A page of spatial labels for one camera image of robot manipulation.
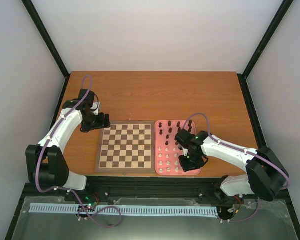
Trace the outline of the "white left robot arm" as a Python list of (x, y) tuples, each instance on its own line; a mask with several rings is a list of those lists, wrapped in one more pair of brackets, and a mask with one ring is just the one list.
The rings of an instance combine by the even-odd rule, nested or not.
[(93, 198), (94, 188), (87, 184), (87, 177), (70, 171), (64, 151), (75, 129), (83, 133), (106, 129), (111, 126), (110, 115), (93, 109), (95, 103), (68, 100), (48, 134), (36, 145), (26, 148), (28, 178), (40, 193), (76, 190), (82, 201)]

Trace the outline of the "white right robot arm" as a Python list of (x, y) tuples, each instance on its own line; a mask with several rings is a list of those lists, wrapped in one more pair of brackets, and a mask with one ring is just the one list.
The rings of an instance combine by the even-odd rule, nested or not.
[(194, 135), (180, 130), (175, 141), (183, 153), (179, 163), (184, 172), (201, 169), (210, 157), (220, 159), (244, 171), (239, 176), (224, 176), (215, 190), (215, 196), (255, 195), (271, 202), (288, 185), (289, 174), (276, 154), (268, 147), (246, 148), (229, 143), (200, 131)]

